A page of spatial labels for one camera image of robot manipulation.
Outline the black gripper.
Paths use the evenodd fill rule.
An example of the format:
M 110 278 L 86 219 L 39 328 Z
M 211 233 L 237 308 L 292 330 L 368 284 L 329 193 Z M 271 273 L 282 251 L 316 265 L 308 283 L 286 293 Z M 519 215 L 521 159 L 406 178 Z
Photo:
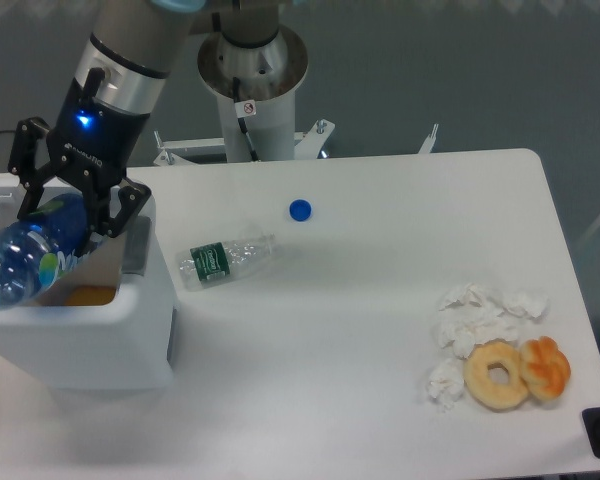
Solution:
M 40 117 L 19 121 L 8 161 L 8 171 L 24 189 L 19 220 L 38 207 L 50 178 L 60 178 L 81 192 L 87 223 L 78 256 L 95 249 L 94 234 L 108 238 L 122 234 L 152 194 L 148 186 L 125 177 L 127 161 L 149 116 L 119 111 L 82 94 L 80 84 L 73 81 L 51 130 Z M 45 138 L 49 162 L 38 168 L 38 142 Z

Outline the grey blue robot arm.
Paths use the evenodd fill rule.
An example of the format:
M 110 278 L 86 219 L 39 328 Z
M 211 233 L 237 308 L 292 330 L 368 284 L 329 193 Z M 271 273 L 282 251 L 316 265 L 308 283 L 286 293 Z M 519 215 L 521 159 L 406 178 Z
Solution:
M 16 127 L 8 169 L 25 191 L 20 215 L 56 178 L 83 198 L 78 254 L 93 235 L 126 229 L 150 197 L 127 162 L 192 35 L 204 36 L 198 71 L 218 101 L 227 159 L 292 159 L 308 53 L 279 12 L 277 1 L 104 2 L 55 124 L 31 117 Z

